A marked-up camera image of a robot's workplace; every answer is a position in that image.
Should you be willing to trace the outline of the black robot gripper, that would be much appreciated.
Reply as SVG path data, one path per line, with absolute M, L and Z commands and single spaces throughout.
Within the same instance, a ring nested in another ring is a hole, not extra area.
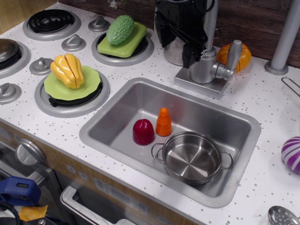
M 156 0 L 155 7 L 155 27 L 163 48 L 178 37 L 172 24 L 182 28 L 194 21 L 204 21 L 204 16 L 209 11 L 206 0 Z M 190 68 L 200 60 L 201 54 L 201 49 L 186 43 L 182 53 L 183 67 Z

